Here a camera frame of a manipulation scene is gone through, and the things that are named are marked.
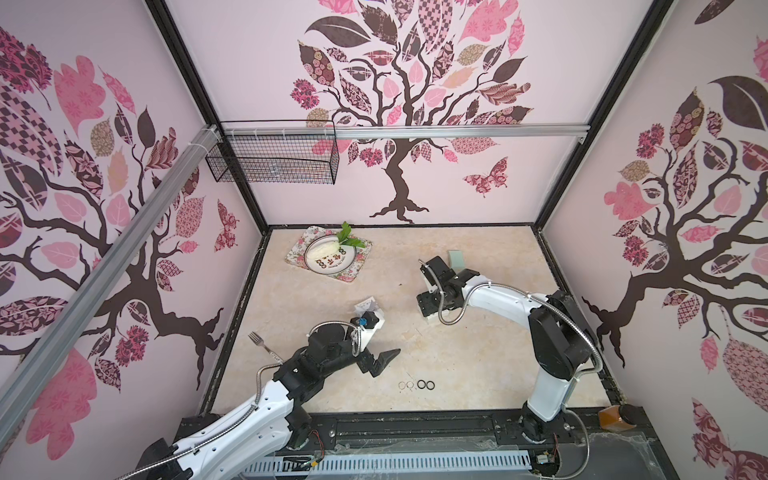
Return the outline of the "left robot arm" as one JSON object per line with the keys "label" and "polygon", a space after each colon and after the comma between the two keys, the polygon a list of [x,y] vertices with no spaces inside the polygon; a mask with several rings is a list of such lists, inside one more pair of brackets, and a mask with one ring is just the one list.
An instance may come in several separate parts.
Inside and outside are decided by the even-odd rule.
{"label": "left robot arm", "polygon": [[232,479],[255,461],[284,448],[299,450],[312,435],[303,405],[334,373],[355,365],[381,375],[400,351],[374,355],[368,344],[385,325],[376,304],[356,309],[347,322],[327,321],[307,334],[307,345],[290,358],[260,368],[256,393],[197,432],[169,445],[148,447],[140,465],[124,479]]}

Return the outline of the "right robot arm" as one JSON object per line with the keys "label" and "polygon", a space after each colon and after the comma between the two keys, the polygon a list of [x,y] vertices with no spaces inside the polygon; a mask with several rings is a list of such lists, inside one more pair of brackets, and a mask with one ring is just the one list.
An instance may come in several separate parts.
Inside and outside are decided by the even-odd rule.
{"label": "right robot arm", "polygon": [[452,326],[474,308],[526,328],[539,370],[524,410],[538,422],[553,421],[580,379],[603,370],[595,336],[574,299],[564,292],[530,293],[472,269],[455,272],[439,256],[422,261],[420,271],[427,290],[417,296],[417,303],[425,318]]}

